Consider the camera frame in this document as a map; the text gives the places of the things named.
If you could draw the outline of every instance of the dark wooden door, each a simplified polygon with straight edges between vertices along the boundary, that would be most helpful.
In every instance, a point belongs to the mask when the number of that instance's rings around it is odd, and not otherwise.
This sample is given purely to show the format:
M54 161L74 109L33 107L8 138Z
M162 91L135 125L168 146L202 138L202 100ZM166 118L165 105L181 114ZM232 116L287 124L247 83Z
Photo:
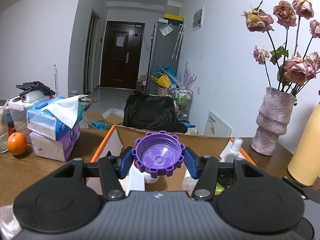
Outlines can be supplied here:
M101 87L135 89L144 23L107 22L101 64Z

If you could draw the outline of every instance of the tiled floor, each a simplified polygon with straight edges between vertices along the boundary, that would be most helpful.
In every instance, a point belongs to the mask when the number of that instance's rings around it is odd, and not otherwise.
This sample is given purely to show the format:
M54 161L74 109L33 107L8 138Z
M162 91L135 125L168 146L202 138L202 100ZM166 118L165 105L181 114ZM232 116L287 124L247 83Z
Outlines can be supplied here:
M123 110L127 102L127 98L134 90L122 90L114 88L101 88L97 87L90 94L91 98L97 100L96 103L93 103L87 112L93 112L100 110L102 113L106 112L111 108ZM80 122L81 128L88 128L88 124L82 120Z

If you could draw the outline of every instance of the doorway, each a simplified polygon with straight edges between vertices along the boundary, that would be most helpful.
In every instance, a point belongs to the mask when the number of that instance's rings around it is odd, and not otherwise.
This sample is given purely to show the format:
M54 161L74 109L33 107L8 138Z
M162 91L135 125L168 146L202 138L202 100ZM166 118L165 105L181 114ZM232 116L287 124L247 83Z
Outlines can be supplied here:
M100 28L100 17L92 12L84 56L83 93L93 92L94 65Z
M101 87L136 89L144 27L144 23L107 22Z

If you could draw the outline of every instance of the pink textured vase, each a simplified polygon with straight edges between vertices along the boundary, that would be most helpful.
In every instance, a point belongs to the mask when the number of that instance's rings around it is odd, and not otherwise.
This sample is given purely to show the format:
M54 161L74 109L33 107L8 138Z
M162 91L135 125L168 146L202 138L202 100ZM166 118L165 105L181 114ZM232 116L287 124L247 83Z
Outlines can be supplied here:
M273 154L279 136L287 132L294 100L293 95L267 87L257 117L259 127L251 142L252 149L263 155Z

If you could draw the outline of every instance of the orange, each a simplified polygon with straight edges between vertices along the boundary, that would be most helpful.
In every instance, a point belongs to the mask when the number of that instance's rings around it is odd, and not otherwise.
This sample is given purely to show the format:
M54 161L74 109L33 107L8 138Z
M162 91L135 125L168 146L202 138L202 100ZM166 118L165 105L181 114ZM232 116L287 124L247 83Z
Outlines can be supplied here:
M9 136L7 147L13 155L21 155L27 150L27 140L23 133L15 132Z

